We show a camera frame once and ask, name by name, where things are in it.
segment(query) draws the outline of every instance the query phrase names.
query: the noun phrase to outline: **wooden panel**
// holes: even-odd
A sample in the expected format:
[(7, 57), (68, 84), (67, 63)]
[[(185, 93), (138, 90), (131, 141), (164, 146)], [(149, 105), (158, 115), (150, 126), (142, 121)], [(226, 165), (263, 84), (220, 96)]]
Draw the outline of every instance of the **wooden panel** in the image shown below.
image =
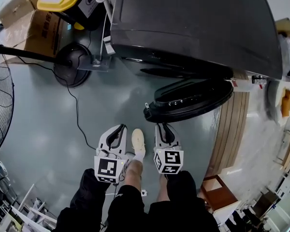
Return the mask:
[(218, 131), (217, 131), (216, 143), (214, 146), (213, 154), (212, 154), (212, 157), (211, 157), (211, 160), (209, 163), (209, 167), (207, 170), (208, 173), (206, 174), (206, 176), (212, 176), (213, 172), (214, 172), (214, 167), (215, 167), (218, 152), (220, 149), (220, 144), (221, 144), (221, 140), (222, 140), (224, 126), (226, 123), (227, 110), (228, 110), (228, 103), (226, 102), (220, 107), (219, 127), (218, 127)]
[(240, 145), (241, 145), (241, 141), (242, 141), (242, 138), (243, 138), (245, 125), (246, 125), (248, 105), (249, 105), (249, 93), (246, 93), (246, 101), (245, 101), (245, 109), (244, 109), (244, 113), (243, 113), (242, 127), (241, 127), (239, 138), (237, 140), (237, 145), (236, 145), (236, 148), (235, 148), (235, 151), (234, 151), (234, 155), (233, 155), (233, 157), (231, 159), (229, 167), (232, 167), (234, 165), (238, 150), (239, 150)]
[(244, 131), (242, 129), (243, 126), (243, 120), (246, 120), (246, 117), (244, 117), (244, 112), (245, 112), (245, 105), (246, 105), (246, 96), (249, 95), (248, 93), (242, 93), (242, 100), (241, 100), (241, 108), (240, 108), (240, 114), (239, 114), (239, 119), (238, 119), (238, 125), (237, 125), (237, 130), (234, 138), (234, 144), (232, 146), (232, 153), (230, 154), (229, 161), (227, 163), (228, 167), (233, 166), (232, 161), (234, 156), (236, 157), (238, 148), (242, 141), (243, 133), (241, 135), (241, 132)]
[(242, 103), (242, 92), (234, 93), (234, 102), (233, 102), (233, 110), (232, 117), (230, 122), (229, 133), (227, 137), (226, 146), (222, 155), (222, 159), (220, 162), (220, 166), (218, 172), (220, 173), (222, 169), (228, 167), (229, 158), (232, 154), (233, 145), (237, 143), (236, 141), (236, 132), (238, 131), (238, 124), (240, 120), (240, 111), (241, 111), (241, 103)]
[[(246, 73), (235, 72), (237, 79), (248, 79)], [(249, 93), (235, 92), (220, 107), (219, 124), (212, 157), (206, 176), (215, 175), (234, 165), (245, 130)]]
[(217, 160), (215, 162), (214, 166), (214, 173), (218, 172), (220, 163), (223, 157), (223, 153), (226, 147), (227, 139), (228, 139), (228, 134), (230, 130), (230, 123), (231, 123), (231, 117), (232, 117), (232, 111), (233, 111), (233, 101), (234, 101), (234, 95), (229, 99), (228, 101), (228, 109), (227, 109), (227, 115), (226, 115), (226, 123), (224, 125), (223, 133), (222, 133), (222, 139), (217, 155)]

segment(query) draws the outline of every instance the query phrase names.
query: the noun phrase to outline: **black plastic base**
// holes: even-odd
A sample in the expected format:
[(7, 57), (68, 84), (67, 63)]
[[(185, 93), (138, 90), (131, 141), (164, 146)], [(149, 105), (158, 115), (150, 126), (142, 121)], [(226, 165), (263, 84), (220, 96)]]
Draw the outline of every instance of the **black plastic base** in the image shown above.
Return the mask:
[(77, 87), (85, 82), (90, 75), (90, 71), (79, 70), (78, 66), (80, 65), (81, 57), (87, 55), (91, 55), (90, 51), (79, 43), (71, 43), (62, 48), (56, 58), (68, 60), (71, 65), (54, 64), (57, 81), (68, 87)]
[(144, 109), (145, 119), (171, 123), (200, 116), (221, 106), (232, 94), (232, 84), (224, 80), (179, 81), (155, 92), (155, 101)]

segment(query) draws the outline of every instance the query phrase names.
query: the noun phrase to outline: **foot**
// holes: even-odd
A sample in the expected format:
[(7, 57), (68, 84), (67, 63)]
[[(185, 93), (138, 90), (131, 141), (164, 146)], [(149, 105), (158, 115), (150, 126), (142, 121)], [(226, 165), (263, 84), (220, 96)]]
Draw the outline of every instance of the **foot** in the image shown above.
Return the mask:
[(135, 153), (135, 157), (133, 159), (143, 162), (143, 158), (145, 156), (145, 143), (144, 143), (144, 135), (141, 129), (135, 129), (133, 131), (132, 146)]

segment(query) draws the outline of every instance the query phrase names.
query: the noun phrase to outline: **white shoe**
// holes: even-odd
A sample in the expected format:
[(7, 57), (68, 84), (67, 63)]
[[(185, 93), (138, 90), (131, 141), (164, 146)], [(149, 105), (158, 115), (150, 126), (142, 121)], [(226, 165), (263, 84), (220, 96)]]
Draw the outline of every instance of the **white shoe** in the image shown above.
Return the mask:
[(132, 133), (132, 146), (135, 154), (142, 154), (145, 156), (144, 135), (141, 129), (135, 129)]

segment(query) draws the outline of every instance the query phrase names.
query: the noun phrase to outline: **cable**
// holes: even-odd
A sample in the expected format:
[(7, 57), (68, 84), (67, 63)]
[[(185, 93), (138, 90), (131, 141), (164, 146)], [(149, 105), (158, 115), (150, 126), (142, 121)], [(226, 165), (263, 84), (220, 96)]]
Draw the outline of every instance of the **cable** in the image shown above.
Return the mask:
[(61, 80), (63, 80), (63, 81), (65, 81), (66, 82), (66, 85), (67, 85), (67, 89), (68, 89), (68, 92), (69, 92), (69, 94), (75, 99), (75, 101), (76, 101), (76, 122), (77, 122), (77, 127), (79, 128), (79, 130), (82, 132), (82, 134), (83, 134), (83, 136), (84, 136), (84, 138), (85, 138), (85, 141), (86, 141), (86, 144), (87, 144), (87, 146), (88, 147), (90, 147), (90, 148), (92, 148), (92, 149), (94, 149), (94, 150), (97, 150), (95, 147), (92, 147), (92, 146), (90, 146), (89, 145), (89, 143), (88, 143), (88, 141), (87, 141), (87, 137), (86, 137), (86, 135), (85, 135), (85, 133), (84, 133), (84, 131), (82, 130), (82, 128), (79, 126), (79, 121), (78, 121), (78, 99), (70, 92), (70, 89), (69, 89), (69, 86), (68, 86), (68, 82), (67, 82), (67, 80), (66, 79), (63, 79), (63, 78), (61, 78), (60, 76), (58, 76), (52, 69), (50, 69), (50, 68), (47, 68), (47, 67), (45, 67), (45, 66), (43, 66), (43, 65), (41, 65), (41, 64), (37, 64), (37, 63), (27, 63), (27, 62), (25, 62), (21, 57), (18, 57), (24, 64), (28, 64), (28, 65), (30, 65), (30, 64), (35, 64), (35, 65), (38, 65), (38, 66), (40, 66), (40, 67), (42, 67), (43, 69), (46, 69), (46, 70), (48, 70), (48, 71), (51, 71), (54, 75), (55, 75), (55, 77), (57, 77), (57, 78), (59, 78), (59, 79), (61, 79)]
[(89, 45), (87, 46), (87, 48), (89, 48), (90, 44), (91, 44), (91, 31), (89, 32)]
[(125, 178), (126, 178), (126, 171), (127, 171), (127, 167), (128, 167), (127, 164), (128, 164), (128, 162), (125, 164), (125, 169), (122, 171), (122, 174), (121, 174), (121, 177), (123, 177), (123, 179), (122, 180), (119, 180), (119, 181), (124, 181)]
[(115, 199), (115, 196), (116, 196), (116, 190), (117, 190), (117, 185), (115, 186), (115, 192), (114, 192), (114, 198), (113, 198), (113, 200)]
[(102, 31), (102, 39), (101, 39), (101, 47), (100, 47), (100, 61), (102, 61), (102, 52), (103, 52), (103, 38), (104, 38), (104, 30), (105, 30), (105, 23), (106, 23), (107, 13), (104, 19), (103, 31)]

